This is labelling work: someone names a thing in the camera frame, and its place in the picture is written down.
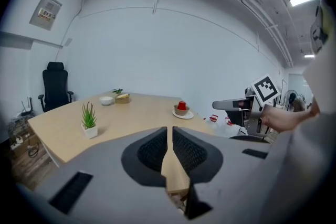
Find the person's right forearm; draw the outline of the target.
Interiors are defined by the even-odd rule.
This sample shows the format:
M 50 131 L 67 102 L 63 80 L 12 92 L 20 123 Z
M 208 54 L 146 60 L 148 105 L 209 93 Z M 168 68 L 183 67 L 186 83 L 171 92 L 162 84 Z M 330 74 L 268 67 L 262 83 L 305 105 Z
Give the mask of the person's right forearm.
M 309 108 L 301 112 L 283 111 L 280 117 L 279 132 L 293 130 L 301 122 L 313 118 L 320 113 L 320 109 L 314 99 Z

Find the standing fan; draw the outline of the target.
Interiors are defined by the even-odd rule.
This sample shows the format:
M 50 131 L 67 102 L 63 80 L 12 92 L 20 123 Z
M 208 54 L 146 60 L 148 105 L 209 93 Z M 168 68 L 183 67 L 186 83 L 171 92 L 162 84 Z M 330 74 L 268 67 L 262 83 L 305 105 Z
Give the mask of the standing fan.
M 294 108 L 294 104 L 296 103 L 298 94 L 295 90 L 288 90 L 283 99 L 283 106 L 287 111 L 292 110 Z

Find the person's right hand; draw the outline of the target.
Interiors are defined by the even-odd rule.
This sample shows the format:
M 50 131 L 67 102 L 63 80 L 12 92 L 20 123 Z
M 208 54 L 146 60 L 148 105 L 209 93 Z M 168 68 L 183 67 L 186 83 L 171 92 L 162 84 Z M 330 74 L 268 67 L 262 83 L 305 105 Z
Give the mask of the person's right hand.
M 273 106 L 265 105 L 260 118 L 265 126 L 270 127 L 277 132 L 282 132 L 281 116 L 282 110 Z

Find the white plate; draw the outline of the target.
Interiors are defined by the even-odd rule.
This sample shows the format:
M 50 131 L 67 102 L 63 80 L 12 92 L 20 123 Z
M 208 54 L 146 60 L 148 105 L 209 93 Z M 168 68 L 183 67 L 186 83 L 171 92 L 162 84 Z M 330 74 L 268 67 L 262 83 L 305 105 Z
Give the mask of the white plate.
M 178 115 L 175 113 L 175 111 L 173 110 L 172 111 L 173 115 L 177 118 L 180 118 L 180 119 L 192 119 L 194 117 L 194 114 L 189 110 L 185 115 Z

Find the black office chair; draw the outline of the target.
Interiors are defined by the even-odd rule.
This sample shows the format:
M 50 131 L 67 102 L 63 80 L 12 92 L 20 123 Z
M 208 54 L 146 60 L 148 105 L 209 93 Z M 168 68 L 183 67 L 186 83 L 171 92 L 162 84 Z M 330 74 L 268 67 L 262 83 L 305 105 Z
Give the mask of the black office chair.
M 49 62 L 42 72 L 45 94 L 40 94 L 43 112 L 56 109 L 72 102 L 73 92 L 67 90 L 68 72 L 62 62 Z

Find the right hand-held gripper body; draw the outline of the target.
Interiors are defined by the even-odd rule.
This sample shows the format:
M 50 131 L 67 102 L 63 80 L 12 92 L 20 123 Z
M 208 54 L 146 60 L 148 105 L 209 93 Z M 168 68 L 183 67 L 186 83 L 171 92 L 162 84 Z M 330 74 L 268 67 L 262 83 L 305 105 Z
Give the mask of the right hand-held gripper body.
M 248 120 L 244 120 L 248 135 L 266 136 L 260 132 L 262 126 L 261 114 L 264 106 L 276 100 L 278 95 L 279 90 L 268 74 L 255 80 L 251 87 L 245 90 L 245 98 L 250 101 L 250 114 Z

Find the brown bowl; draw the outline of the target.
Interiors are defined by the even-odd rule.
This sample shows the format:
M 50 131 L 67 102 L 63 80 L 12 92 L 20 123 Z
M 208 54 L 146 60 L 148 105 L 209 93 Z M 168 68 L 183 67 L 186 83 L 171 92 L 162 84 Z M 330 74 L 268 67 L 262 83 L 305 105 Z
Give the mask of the brown bowl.
M 188 106 L 187 106 L 187 110 L 186 111 L 178 110 L 177 109 L 177 105 L 174 106 L 174 111 L 178 115 L 185 115 L 189 110 L 190 110 L 190 108 Z

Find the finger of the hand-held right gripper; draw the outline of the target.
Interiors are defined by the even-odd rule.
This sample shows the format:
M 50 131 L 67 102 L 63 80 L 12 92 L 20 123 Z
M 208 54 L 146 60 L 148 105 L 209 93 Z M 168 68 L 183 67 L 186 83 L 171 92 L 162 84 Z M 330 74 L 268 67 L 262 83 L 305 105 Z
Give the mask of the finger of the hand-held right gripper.
M 215 110 L 223 111 L 241 111 L 248 110 L 248 99 L 232 99 L 232 100 L 221 100 L 214 101 L 212 107 Z

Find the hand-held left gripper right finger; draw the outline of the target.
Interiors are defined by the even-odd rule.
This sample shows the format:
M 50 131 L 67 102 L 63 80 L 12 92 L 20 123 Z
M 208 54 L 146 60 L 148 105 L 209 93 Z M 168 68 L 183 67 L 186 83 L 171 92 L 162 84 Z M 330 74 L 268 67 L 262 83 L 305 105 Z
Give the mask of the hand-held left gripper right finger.
M 269 143 L 174 127 L 173 150 L 190 178 L 186 212 L 173 224 L 264 224 Z

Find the grey electrical panel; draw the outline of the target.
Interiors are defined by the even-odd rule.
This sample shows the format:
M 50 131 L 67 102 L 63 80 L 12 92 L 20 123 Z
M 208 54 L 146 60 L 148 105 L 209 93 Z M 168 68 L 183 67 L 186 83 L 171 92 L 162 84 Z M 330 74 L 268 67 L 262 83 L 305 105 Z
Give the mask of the grey electrical panel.
M 31 25 L 51 31 L 62 3 L 57 0 L 40 0 L 29 21 Z

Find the clear water jug red cap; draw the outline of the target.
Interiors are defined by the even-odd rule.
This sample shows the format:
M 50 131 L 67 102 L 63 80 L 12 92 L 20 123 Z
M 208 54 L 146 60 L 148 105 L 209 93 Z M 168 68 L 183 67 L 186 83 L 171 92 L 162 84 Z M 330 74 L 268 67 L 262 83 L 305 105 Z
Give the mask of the clear water jug red cap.
M 219 128 L 217 120 L 218 120 L 218 116 L 214 114 L 212 114 L 209 118 L 205 120 L 208 126 L 212 128 L 216 136 L 218 136 L 218 128 Z
M 221 136 L 230 138 L 240 135 L 241 126 L 234 124 L 228 117 L 225 117 L 225 122 L 221 125 L 219 133 Z

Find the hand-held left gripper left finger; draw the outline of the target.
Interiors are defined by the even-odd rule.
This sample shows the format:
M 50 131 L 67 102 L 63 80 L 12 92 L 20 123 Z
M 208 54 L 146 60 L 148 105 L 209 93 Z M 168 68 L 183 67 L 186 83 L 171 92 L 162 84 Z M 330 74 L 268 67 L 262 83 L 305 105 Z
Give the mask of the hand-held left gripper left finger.
M 166 151 L 165 127 L 102 142 L 60 166 L 36 193 L 79 224 L 179 224 L 184 217 L 161 174 Z

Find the spiky potted plant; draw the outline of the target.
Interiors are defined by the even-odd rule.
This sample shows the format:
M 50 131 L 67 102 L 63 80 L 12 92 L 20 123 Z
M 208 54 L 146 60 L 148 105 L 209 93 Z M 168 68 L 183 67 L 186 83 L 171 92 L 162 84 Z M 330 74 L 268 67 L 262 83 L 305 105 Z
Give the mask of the spiky potted plant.
M 98 127 L 96 125 L 96 115 L 93 104 L 88 101 L 82 106 L 82 129 L 88 139 L 92 139 L 98 135 Z

